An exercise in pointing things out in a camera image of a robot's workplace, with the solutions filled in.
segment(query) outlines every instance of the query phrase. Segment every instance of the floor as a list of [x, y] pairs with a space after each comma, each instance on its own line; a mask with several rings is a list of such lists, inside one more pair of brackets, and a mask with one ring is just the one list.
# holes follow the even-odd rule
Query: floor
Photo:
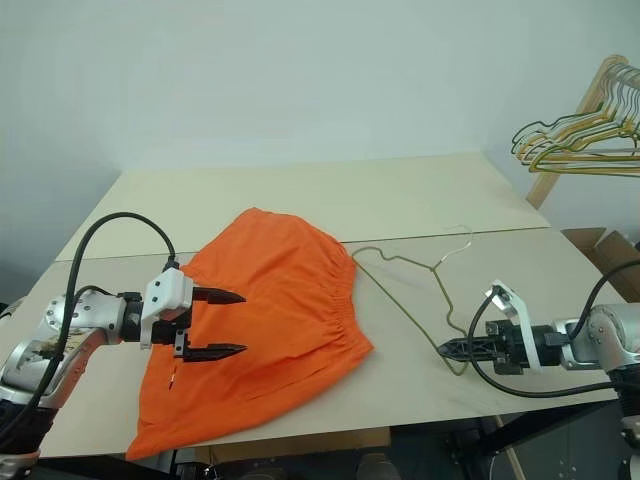
[[[527, 480], [608, 480], [631, 450], [620, 436], [617, 404], [600, 409], [562, 428], [516, 447]], [[425, 426], [395, 427], [392, 445], [384, 449], [402, 480], [462, 480], [446, 446], [447, 435]], [[256, 466], [282, 466], [291, 480], [353, 480], [363, 453], [368, 450], [283, 457], [238, 462], [220, 469], [225, 480], [234, 480]], [[178, 460], [191, 459], [192, 450], [180, 451]], [[147, 459], [149, 467], [168, 469], [170, 455]], [[82, 477], [36, 468], [35, 480], [81, 480]], [[518, 480], [507, 456], [496, 457], [492, 480]]]

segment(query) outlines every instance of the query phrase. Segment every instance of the wire hanger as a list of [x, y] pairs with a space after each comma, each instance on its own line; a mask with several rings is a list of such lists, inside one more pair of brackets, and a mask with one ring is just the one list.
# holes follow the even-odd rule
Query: wire hanger
[[[640, 70], [613, 64], [600, 88], [604, 100], [595, 112], [533, 122], [514, 135], [511, 151], [529, 171], [640, 176]], [[612, 140], [633, 145], [599, 145]]]
[[[454, 312], [453, 301], [451, 300], [451, 296], [447, 292], [447, 289], [445, 288], [444, 283], [442, 282], [442, 279], [440, 278], [440, 275], [438, 274], [438, 271], [437, 271], [438, 268], [441, 267], [444, 264], [444, 262], [446, 262], [446, 260], [448, 258], [451, 258], [453, 255], [457, 255], [457, 254], [463, 252], [464, 250], [469, 248], [471, 246], [472, 242], [473, 242], [473, 231], [469, 227], [467, 227], [466, 225], [457, 225], [456, 227], [453, 227], [453, 228], [457, 228], [457, 227], [464, 228], [467, 231], [467, 233], [469, 234], [469, 238], [467, 240], [467, 243], [461, 248], [456, 248], [454, 250], [451, 250], [451, 251], [445, 253], [442, 256], [442, 258], [440, 258], [440, 260], [438, 260], [436, 262], [436, 264], [433, 265], [433, 266], [426, 265], [424, 263], [418, 262], [418, 261], [413, 260], [413, 259], [408, 258], [408, 257], [404, 257], [402, 255], [393, 255], [391, 257], [387, 257], [384, 254], [384, 252], [382, 251], [381, 248], [374, 247], [374, 246], [365, 246], [365, 247], [362, 247], [362, 248], [358, 248], [357, 250], [355, 250], [351, 254], [351, 258], [356, 263], [358, 268], [360, 268], [360, 270], [362, 270], [362, 272], [365, 275], [367, 275], [373, 281], [373, 283], [375, 283], [376, 286], [380, 290], [382, 290], [382, 292], [396, 305], [396, 307], [398, 307], [400, 309], [400, 311], [402, 313], [404, 313], [404, 315], [418, 328], [418, 330], [420, 330], [420, 333], [422, 333], [422, 335], [427, 339], [427, 341], [431, 344], [431, 346], [433, 347], [433, 349], [436, 352], [438, 351], [438, 344], [431, 337], [429, 332], [427, 332], [427, 330], [415, 319], [415, 317], [413, 317], [413, 315], [411, 315], [411, 313], [409, 313], [409, 311], [400, 303], [400, 301], [398, 301], [391, 294], [391, 292], [384, 285], [382, 285], [382, 283], [380, 283], [380, 281], [378, 281], [378, 279], [376, 279], [376, 277], [369, 270], [367, 270], [362, 265], [362, 263], [360, 263], [358, 261], [358, 259], [356, 258], [356, 255], [358, 255], [361, 252], [368, 251], [368, 250], [375, 251], [380, 255], [380, 258], [382, 258], [386, 262], [392, 262], [394, 260], [401, 260], [401, 261], [410, 263], [412, 265], [416, 265], [418, 267], [424, 268], [424, 269], [428, 270], [429, 272], [431, 272], [431, 274], [436, 279], [438, 287], [440, 288], [440, 291], [442, 292], [442, 296], [444, 297], [445, 301], [447, 302], [447, 306], [449, 308], [449, 310], [447, 311], [446, 317], [445, 317], [447, 325], [449, 325], [449, 327], [451, 327], [452, 329], [456, 330], [457, 332], [460, 332], [462, 335], [466, 336], [467, 335], [466, 330], [464, 328], [462, 328], [461, 326], [456, 325], [455, 323], [453, 323], [453, 320], [451, 320], [451, 317], [452, 317], [453, 312]], [[445, 358], [445, 357], [443, 357], [443, 356], [441, 356], [439, 354], [438, 354], [438, 357], [445, 363], [447, 368], [449, 370], [451, 370], [451, 372], [456, 376], [460, 376], [460, 375], [464, 374], [464, 372], [467, 369], [468, 363], [466, 363], [466, 362], [463, 363], [460, 368], [457, 368], [449, 359], [447, 359], [447, 358]]]

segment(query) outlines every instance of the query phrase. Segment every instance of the black cable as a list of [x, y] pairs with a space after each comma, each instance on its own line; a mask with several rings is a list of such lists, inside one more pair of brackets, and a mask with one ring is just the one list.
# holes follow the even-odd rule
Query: black cable
[[9, 305], [6, 303], [0, 303], [0, 318], [4, 318], [6, 316], [10, 316], [11, 312], [7, 310]]
[[40, 399], [44, 392], [46, 391], [51, 379], [54, 377], [60, 362], [64, 359], [64, 349], [67, 345], [67, 338], [69, 336], [69, 329], [71, 328], [71, 319], [73, 315], [73, 311], [75, 310], [75, 306], [77, 303], [77, 299], [79, 295], [75, 293], [76, 282], [78, 280], [78, 272], [80, 271], [80, 263], [82, 262], [82, 257], [84, 255], [84, 251], [87, 248], [89, 240], [93, 234], [105, 223], [114, 220], [116, 218], [133, 218], [135, 220], [139, 220], [143, 223], [146, 223], [151, 228], [153, 228], [164, 240], [169, 249], [169, 257], [167, 259], [167, 265], [165, 268], [170, 266], [177, 265], [175, 263], [176, 251], [173, 248], [173, 244], [171, 240], [167, 236], [166, 233], [154, 222], [149, 220], [148, 218], [139, 215], [137, 213], [131, 212], [116, 212], [106, 215], [99, 220], [97, 220], [93, 225], [91, 225], [88, 230], [83, 235], [80, 243], [78, 244], [78, 248], [76, 249], [76, 253], [73, 257], [73, 261], [71, 262], [71, 269], [69, 271], [69, 279], [67, 280], [67, 290], [65, 292], [64, 299], [64, 313], [62, 314], [62, 324], [60, 326], [60, 335], [58, 336], [58, 341], [56, 342], [56, 346], [54, 349], [54, 353], [52, 358], [49, 360], [47, 364], [47, 368], [42, 375], [42, 379], [38, 384], [38, 387], [33, 392], [31, 399], [24, 406], [24, 408], [16, 415], [13, 420], [7, 423], [2, 431], [0, 431], [0, 449], [5, 447], [6, 444], [10, 441], [9, 434], [11, 431], [20, 425], [36, 408], [38, 408], [38, 404], [40, 403]]
[[478, 375], [487, 382], [492, 387], [497, 388], [498, 390], [503, 391], [504, 393], [508, 393], [510, 395], [515, 395], [517, 397], [525, 397], [525, 398], [556, 398], [556, 397], [567, 397], [569, 395], [578, 395], [580, 393], [594, 392], [596, 390], [605, 390], [608, 388], [613, 388], [616, 390], [632, 390], [635, 393], [640, 393], [640, 385], [629, 382], [602, 382], [602, 383], [594, 383], [592, 385], [584, 385], [582, 387], [573, 387], [567, 388], [565, 390], [552, 390], [550, 392], [527, 392], [524, 390], [516, 390], [511, 387], [507, 387], [506, 385], [502, 385], [498, 383], [493, 378], [491, 378], [487, 373], [480, 368], [478, 364], [478, 360], [476, 360], [475, 354], [473, 352], [472, 343], [473, 343], [473, 334], [476, 331], [476, 326], [478, 325], [478, 321], [482, 314], [487, 309], [493, 297], [501, 293], [501, 288], [494, 286], [491, 289], [491, 293], [487, 298], [484, 299], [480, 308], [473, 316], [473, 320], [471, 320], [471, 325], [469, 326], [469, 333], [467, 334], [467, 350], [469, 351], [469, 361], [471, 365], [478, 372]]
[[176, 465], [176, 456], [178, 455], [178, 450], [174, 450], [171, 454], [171, 463], [169, 464], [169, 477], [172, 479], [178, 473], [178, 465]]
[[109, 295], [110, 297], [113, 297], [113, 293], [107, 292], [104, 288], [100, 288], [97, 287], [95, 285], [85, 285], [84, 287], [80, 288], [75, 295], [75, 303], [78, 303], [78, 299], [82, 296], [82, 294], [84, 292], [88, 292], [89, 290], [93, 290], [95, 292], [100, 292], [103, 295]]
[[569, 341], [571, 341], [574, 338], [576, 338], [578, 336], [578, 334], [580, 333], [580, 330], [582, 330], [582, 327], [584, 327], [584, 324], [587, 321], [587, 317], [589, 316], [589, 312], [591, 311], [591, 308], [593, 307], [593, 302], [595, 302], [596, 297], [598, 296], [598, 293], [600, 293], [600, 290], [602, 289], [604, 284], [607, 283], [607, 281], [611, 277], [613, 277], [616, 273], [619, 273], [622, 270], [625, 270], [625, 269], [631, 268], [631, 267], [635, 267], [635, 266], [638, 266], [638, 265], [640, 265], [640, 260], [631, 260], [630, 262], [623, 263], [623, 264], [618, 265], [617, 267], [609, 270], [607, 273], [605, 273], [602, 276], [602, 278], [600, 278], [600, 280], [598, 280], [598, 282], [594, 285], [593, 290], [591, 290], [591, 293], [589, 294], [589, 297], [587, 298], [587, 303], [584, 304], [584, 308], [582, 309], [582, 313], [580, 314], [580, 319], [578, 320], [578, 323], [576, 324], [575, 328], [568, 335]]

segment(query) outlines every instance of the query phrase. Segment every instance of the wooden drying rack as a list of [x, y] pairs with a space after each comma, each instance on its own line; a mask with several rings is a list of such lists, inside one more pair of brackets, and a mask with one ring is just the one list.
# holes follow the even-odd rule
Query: wooden drying rack
[[[595, 77], [587, 90], [587, 93], [582, 98], [578, 110], [576, 113], [588, 113], [593, 112], [598, 108], [598, 105], [604, 100], [605, 92], [600, 87], [602, 85], [602, 78], [606, 75], [607, 70], [611, 65], [616, 63], [629, 64], [626, 57], [622, 55], [611, 55], [604, 59], [602, 65], [598, 69]], [[527, 200], [535, 208], [540, 208], [540, 205], [544, 202], [549, 195], [549, 192], [558, 181], [559, 173], [539, 173], [531, 190], [527, 194]]]

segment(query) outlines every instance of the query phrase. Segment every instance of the hanger hook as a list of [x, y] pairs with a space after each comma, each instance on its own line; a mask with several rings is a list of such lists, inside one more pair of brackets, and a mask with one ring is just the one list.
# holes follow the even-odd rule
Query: hanger hook
[[438, 263], [436, 264], [436, 267], [438, 265], [443, 264], [445, 262], [445, 260], [447, 258], [449, 258], [451, 255], [455, 255], [456, 253], [460, 253], [460, 252], [466, 250], [467, 248], [469, 248], [471, 246], [471, 243], [473, 243], [473, 235], [474, 235], [474, 233], [473, 233], [473, 230], [471, 230], [471, 228], [468, 225], [463, 225], [463, 224], [454, 225], [453, 227], [451, 227], [451, 228], [449, 228], [447, 230], [453, 230], [454, 228], [464, 228], [466, 233], [469, 234], [469, 238], [467, 240], [467, 243], [463, 247], [456, 248], [455, 250], [451, 250], [451, 251], [445, 253], [443, 255], [443, 257], [440, 260], [438, 260]]

